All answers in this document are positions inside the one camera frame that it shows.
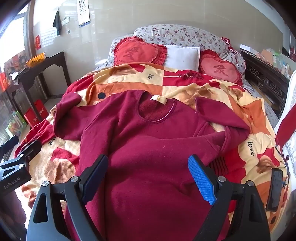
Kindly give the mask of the floral folded quilt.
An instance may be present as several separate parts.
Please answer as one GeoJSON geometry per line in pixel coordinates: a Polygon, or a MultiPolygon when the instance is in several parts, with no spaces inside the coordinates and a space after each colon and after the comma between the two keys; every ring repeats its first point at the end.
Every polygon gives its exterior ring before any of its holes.
{"type": "Polygon", "coordinates": [[[199,47],[202,51],[210,49],[217,53],[222,60],[234,64],[241,75],[244,75],[246,64],[241,54],[235,50],[230,39],[218,37],[213,33],[200,28],[177,25],[177,24],[156,24],[137,28],[133,34],[115,38],[112,41],[107,65],[114,64],[115,46],[126,37],[137,36],[147,43],[160,45],[177,45],[183,47],[199,47]]]}

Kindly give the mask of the black smartphone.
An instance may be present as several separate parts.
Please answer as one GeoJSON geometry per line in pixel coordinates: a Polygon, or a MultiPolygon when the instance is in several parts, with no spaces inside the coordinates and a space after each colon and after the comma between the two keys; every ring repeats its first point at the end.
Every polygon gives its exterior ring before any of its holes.
{"type": "Polygon", "coordinates": [[[276,212],[280,203],[281,189],[283,184],[283,171],[273,168],[271,173],[270,189],[266,203],[266,210],[276,212]]]}

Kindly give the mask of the orange red patterned blanket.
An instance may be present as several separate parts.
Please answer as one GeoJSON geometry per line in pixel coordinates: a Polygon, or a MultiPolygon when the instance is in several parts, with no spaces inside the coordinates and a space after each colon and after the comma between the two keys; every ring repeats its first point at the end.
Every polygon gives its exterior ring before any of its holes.
{"type": "MultiPolygon", "coordinates": [[[[93,71],[73,82],[67,93],[81,96],[80,105],[94,105],[112,94],[126,90],[146,90],[158,100],[174,98],[191,108],[198,97],[226,104],[250,127],[246,141],[216,160],[213,167],[239,182],[252,180],[264,204],[267,203],[273,168],[283,171],[284,187],[276,212],[266,211],[269,229],[274,232],[283,217],[290,196],[288,170],[276,134],[264,109],[263,99],[252,96],[240,85],[214,79],[190,70],[177,70],[148,63],[130,63],[93,71]]],[[[53,133],[55,110],[34,126],[20,146],[19,154],[31,141],[39,140],[42,149],[30,162],[31,180],[21,187],[23,204],[32,207],[40,185],[45,180],[54,183],[69,178],[76,169],[80,151],[78,141],[66,141],[53,133]]]]}

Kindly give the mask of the white pillow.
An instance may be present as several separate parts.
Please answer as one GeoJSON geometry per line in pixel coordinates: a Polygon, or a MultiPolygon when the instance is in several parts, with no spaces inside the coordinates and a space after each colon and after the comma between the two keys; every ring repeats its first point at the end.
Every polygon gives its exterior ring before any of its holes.
{"type": "Polygon", "coordinates": [[[167,56],[164,66],[178,70],[199,71],[200,47],[165,45],[167,56]]]}

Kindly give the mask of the dark hanging cloth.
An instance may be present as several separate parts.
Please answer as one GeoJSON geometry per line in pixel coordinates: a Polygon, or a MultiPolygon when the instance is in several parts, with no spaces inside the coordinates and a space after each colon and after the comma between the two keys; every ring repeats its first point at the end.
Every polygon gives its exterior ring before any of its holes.
{"type": "Polygon", "coordinates": [[[56,28],[57,36],[60,36],[61,29],[62,29],[62,23],[60,19],[59,10],[56,11],[55,19],[53,21],[53,27],[56,28]]]}

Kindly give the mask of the red heart pillow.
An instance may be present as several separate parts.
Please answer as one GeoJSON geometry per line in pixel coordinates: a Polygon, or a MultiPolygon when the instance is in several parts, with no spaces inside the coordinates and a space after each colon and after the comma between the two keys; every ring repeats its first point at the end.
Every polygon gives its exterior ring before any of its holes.
{"type": "Polygon", "coordinates": [[[163,65],[167,57],[164,45],[147,43],[137,36],[126,37],[114,48],[114,65],[143,62],[163,65]]]}
{"type": "Polygon", "coordinates": [[[210,49],[201,51],[199,72],[218,80],[243,85],[242,75],[236,66],[227,60],[222,60],[216,52],[210,49]]]}

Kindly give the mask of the dark carved wooden bed frame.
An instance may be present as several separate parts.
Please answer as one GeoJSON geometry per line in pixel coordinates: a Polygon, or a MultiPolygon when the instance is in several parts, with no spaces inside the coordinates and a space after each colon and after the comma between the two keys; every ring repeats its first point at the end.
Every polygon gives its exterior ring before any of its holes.
{"type": "Polygon", "coordinates": [[[271,108],[280,117],[285,107],[289,79],[266,62],[245,50],[240,51],[246,63],[245,77],[271,102],[271,108]]]}

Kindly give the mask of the red gift bag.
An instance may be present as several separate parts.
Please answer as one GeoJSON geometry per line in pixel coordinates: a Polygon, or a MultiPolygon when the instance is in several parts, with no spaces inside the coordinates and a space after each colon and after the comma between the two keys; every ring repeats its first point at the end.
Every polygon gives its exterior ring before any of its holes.
{"type": "Polygon", "coordinates": [[[39,119],[31,108],[25,112],[24,117],[31,128],[40,123],[39,119]]]}
{"type": "Polygon", "coordinates": [[[44,120],[49,115],[48,111],[43,105],[43,102],[40,99],[35,101],[35,107],[39,112],[39,115],[41,116],[42,120],[44,120]]]}

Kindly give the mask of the left red heart pillow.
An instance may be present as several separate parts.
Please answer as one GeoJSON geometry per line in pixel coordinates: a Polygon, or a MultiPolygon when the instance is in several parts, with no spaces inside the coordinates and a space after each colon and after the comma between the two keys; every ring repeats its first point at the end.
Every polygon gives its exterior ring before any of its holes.
{"type": "Polygon", "coordinates": [[[164,45],[147,43],[137,36],[126,37],[114,48],[114,65],[143,62],[163,65],[167,57],[164,45]]]}

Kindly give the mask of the red box on table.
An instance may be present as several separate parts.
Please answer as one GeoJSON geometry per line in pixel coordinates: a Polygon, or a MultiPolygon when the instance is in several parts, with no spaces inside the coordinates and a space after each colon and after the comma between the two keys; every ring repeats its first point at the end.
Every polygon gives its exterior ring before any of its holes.
{"type": "Polygon", "coordinates": [[[6,78],[6,74],[4,72],[0,73],[0,85],[2,91],[6,91],[6,89],[9,87],[9,81],[6,78]]]}

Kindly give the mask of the wall calendar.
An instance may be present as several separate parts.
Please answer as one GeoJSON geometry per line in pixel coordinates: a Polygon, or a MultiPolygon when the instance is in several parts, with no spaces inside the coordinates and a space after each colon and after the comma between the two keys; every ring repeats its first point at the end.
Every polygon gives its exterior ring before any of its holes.
{"type": "Polygon", "coordinates": [[[80,28],[90,23],[88,0],[77,0],[77,16],[80,28]]]}

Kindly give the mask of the green colourful box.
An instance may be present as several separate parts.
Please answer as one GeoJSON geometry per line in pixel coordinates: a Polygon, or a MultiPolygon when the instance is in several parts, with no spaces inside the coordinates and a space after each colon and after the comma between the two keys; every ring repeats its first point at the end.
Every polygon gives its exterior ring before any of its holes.
{"type": "Polygon", "coordinates": [[[23,119],[20,113],[18,111],[13,111],[11,113],[11,119],[6,130],[10,137],[19,137],[26,126],[27,122],[23,119]]]}

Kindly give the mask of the red wall sticker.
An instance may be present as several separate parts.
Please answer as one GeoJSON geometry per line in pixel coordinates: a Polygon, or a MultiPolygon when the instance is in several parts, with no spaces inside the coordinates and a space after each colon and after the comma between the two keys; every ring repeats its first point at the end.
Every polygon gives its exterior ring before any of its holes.
{"type": "Polygon", "coordinates": [[[36,48],[36,50],[41,49],[41,40],[40,40],[40,36],[39,35],[37,35],[35,37],[35,48],[36,48]]]}

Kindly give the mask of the right red heart pillow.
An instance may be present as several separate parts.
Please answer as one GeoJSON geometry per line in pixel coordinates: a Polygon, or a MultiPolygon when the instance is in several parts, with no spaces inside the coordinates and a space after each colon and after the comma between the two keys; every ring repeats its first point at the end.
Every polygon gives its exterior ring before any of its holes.
{"type": "Polygon", "coordinates": [[[210,49],[201,51],[199,72],[218,80],[243,85],[242,75],[236,66],[227,60],[222,60],[216,52],[210,49]]]}

